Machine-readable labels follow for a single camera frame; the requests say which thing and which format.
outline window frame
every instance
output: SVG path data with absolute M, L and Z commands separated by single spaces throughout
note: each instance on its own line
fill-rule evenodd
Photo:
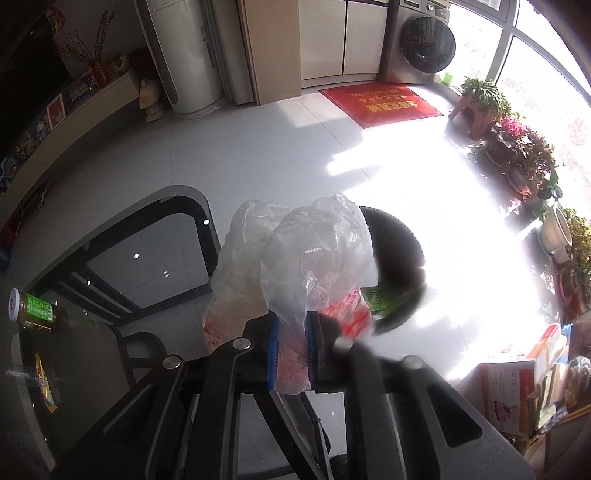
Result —
M 591 95 L 585 90 L 579 81 L 574 78 L 574 76 L 552 54 L 550 54 L 550 52 L 517 28 L 517 16 L 519 14 L 520 2 L 521 0 L 501 0 L 500 11 L 496 11 L 489 6 L 480 3 L 478 0 L 452 0 L 450 2 L 451 4 L 466 8 L 502 28 L 501 37 L 495 55 L 493 56 L 491 67 L 486 75 L 486 80 L 491 80 L 495 83 L 498 81 L 501 70 L 505 65 L 507 55 L 509 54 L 509 50 L 511 49 L 513 38 L 516 37 L 527 46 L 531 47 L 536 53 L 541 55 L 544 60 L 558 70 L 558 72 L 585 99 L 587 104 L 591 106 Z

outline washing machine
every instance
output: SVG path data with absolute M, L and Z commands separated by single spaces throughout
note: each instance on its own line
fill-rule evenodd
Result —
M 456 54 L 446 0 L 390 0 L 378 80 L 430 83 Z

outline glass jar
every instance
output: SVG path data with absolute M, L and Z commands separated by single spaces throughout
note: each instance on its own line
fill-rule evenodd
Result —
M 10 292 L 8 318 L 11 322 L 41 332 L 54 332 L 58 328 L 60 317 L 48 301 L 28 293 L 21 295 L 17 288 Z

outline red doormat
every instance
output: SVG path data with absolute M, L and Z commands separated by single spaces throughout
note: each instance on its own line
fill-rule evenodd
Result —
M 443 115 L 403 85 L 364 83 L 320 93 L 363 128 Z

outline red vase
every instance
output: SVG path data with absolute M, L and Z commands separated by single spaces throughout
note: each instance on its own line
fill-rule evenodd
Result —
M 92 66 L 92 74 L 95 76 L 96 83 L 99 84 L 99 88 L 103 88 L 111 81 L 111 76 L 107 67 L 102 63 L 95 63 Z

